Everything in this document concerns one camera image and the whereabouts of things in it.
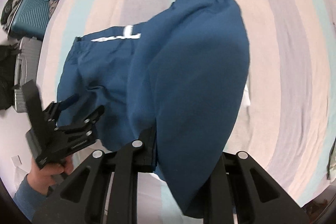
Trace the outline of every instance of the bed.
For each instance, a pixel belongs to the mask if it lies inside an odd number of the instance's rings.
[[[39,63],[44,106],[56,100],[75,37],[147,21],[173,1],[60,0]],[[330,184],[329,155],[336,137],[336,0],[236,1],[250,41],[250,104],[241,107],[224,150],[247,151],[303,206]],[[139,176],[138,199],[139,223],[201,223],[181,214],[156,176]]]

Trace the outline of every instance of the person's arm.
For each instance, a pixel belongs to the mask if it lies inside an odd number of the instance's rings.
[[[16,205],[30,221],[37,208],[46,200],[49,186],[55,184],[51,176],[63,172],[70,174],[73,168],[71,156],[66,158],[64,166],[60,164],[47,164],[41,170],[32,159],[31,171],[21,182],[13,198]]]

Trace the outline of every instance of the human hand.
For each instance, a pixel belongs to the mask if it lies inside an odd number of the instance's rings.
[[[41,193],[42,195],[47,195],[49,186],[56,184],[51,176],[58,175],[63,172],[70,175],[73,169],[72,155],[65,158],[64,166],[61,164],[47,164],[41,170],[37,166],[35,160],[31,159],[31,170],[27,175],[27,181],[30,187],[32,187],[35,191]]]

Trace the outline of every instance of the silver screw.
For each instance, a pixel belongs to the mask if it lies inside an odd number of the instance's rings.
[[[142,141],[136,140],[136,141],[132,142],[132,146],[133,147],[142,147]]]
[[[101,150],[96,150],[95,152],[92,153],[92,157],[94,158],[100,158],[101,156],[103,156],[103,152]]]
[[[241,151],[241,152],[238,153],[238,157],[243,159],[243,160],[247,159],[248,156],[249,155],[244,151]]]

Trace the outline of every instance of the black backpack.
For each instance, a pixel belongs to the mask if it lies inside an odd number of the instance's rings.
[[[0,45],[0,110],[8,109],[14,103],[15,63],[19,52],[17,44]]]

